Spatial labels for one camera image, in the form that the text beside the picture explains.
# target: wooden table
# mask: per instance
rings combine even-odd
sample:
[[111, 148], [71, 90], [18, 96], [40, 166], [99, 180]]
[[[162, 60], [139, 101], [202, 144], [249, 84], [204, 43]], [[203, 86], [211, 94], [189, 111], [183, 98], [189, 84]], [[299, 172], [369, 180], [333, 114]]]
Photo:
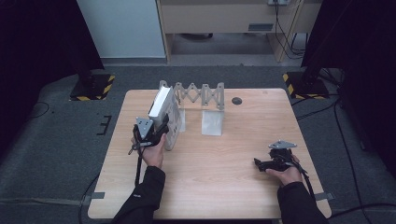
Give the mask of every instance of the wooden table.
[[[132, 128], [136, 117], [147, 117], [156, 92], [126, 93], [95, 189], [105, 196], [92, 199], [90, 218], [113, 218], [132, 193], [137, 164], [137, 153], [128, 156]], [[242, 104], [234, 105], [234, 97]], [[200, 107], [186, 104], [186, 132], [172, 151], [164, 152], [166, 181], [155, 218], [280, 218], [279, 183], [253, 161], [269, 161], [268, 145], [278, 139], [297, 144], [293, 153], [309, 173], [314, 192], [323, 192], [284, 90], [225, 89], [222, 136], [201, 135], [201, 116]], [[327, 200], [318, 207], [325, 217], [331, 215]]]

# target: dark curtain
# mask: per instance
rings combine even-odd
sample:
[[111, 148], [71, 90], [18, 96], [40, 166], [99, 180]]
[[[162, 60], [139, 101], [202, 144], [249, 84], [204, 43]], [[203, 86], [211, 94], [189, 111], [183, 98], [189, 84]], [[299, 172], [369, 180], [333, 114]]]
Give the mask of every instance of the dark curtain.
[[302, 66], [347, 68], [393, 0], [323, 0]]
[[46, 84], [103, 69], [77, 1], [0, 1], [1, 158]]
[[346, 72], [339, 92], [362, 148], [396, 177], [395, 12], [393, 0], [324, 0], [302, 66]]

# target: black strap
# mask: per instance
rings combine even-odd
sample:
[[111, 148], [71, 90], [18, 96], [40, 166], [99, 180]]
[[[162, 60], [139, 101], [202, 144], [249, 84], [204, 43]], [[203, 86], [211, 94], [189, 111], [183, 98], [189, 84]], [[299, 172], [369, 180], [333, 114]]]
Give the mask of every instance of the black strap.
[[317, 202], [317, 199], [315, 198], [315, 193], [314, 190], [312, 189], [311, 181], [309, 181], [309, 176], [306, 174], [306, 170], [303, 169], [303, 167], [300, 165], [299, 162], [293, 161], [292, 164], [297, 167], [297, 169], [300, 171], [300, 173], [303, 175], [305, 179], [305, 183], [308, 186], [309, 194], [311, 195], [311, 198], [314, 200], [314, 202]]
[[134, 186], [137, 187], [139, 185], [139, 180], [140, 180], [140, 170], [142, 168], [142, 160], [143, 160], [143, 152], [145, 149], [142, 147], [139, 147], [137, 150], [137, 153], [139, 154], [139, 157], [137, 158], [137, 168], [136, 168], [136, 178], [134, 179]]

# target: black stand base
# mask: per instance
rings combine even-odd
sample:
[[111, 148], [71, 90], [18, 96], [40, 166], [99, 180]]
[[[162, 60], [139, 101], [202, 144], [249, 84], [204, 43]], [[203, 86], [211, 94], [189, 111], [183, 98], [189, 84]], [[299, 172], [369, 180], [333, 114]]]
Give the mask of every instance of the black stand base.
[[314, 85], [305, 85], [303, 80], [303, 72], [288, 72], [283, 75], [283, 79], [288, 87], [291, 98], [329, 98], [329, 92], [323, 81], [317, 79]]
[[114, 76], [112, 75], [92, 75], [94, 78], [93, 85], [86, 87], [78, 80], [72, 93], [70, 93], [70, 100], [72, 101], [89, 101], [89, 100], [103, 100], [106, 98], [108, 91], [113, 84]]

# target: yellow and black warning tape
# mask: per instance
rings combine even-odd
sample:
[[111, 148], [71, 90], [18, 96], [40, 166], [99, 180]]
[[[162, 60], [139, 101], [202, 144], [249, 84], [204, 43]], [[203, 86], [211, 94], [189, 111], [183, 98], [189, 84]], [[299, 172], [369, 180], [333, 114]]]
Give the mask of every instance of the yellow and black warning tape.
[[327, 95], [321, 95], [321, 94], [315, 94], [315, 93], [312, 93], [312, 94], [310, 94], [310, 93], [308, 93], [308, 94], [296, 93], [292, 83], [290, 82], [288, 74], [283, 74], [283, 80], [286, 83], [286, 86], [289, 91], [289, 95], [292, 99], [294, 99], [294, 98], [296, 98], [296, 99], [326, 99], [328, 97]]
[[114, 78], [115, 78], [115, 76], [109, 76], [108, 81], [106, 83], [106, 86], [103, 89], [102, 94], [95, 95], [95, 96], [80, 95], [80, 96], [76, 96], [76, 97], [71, 97], [70, 100], [72, 100], [72, 101], [104, 100], [107, 97], [107, 94], [111, 89], [111, 86], [113, 85]]

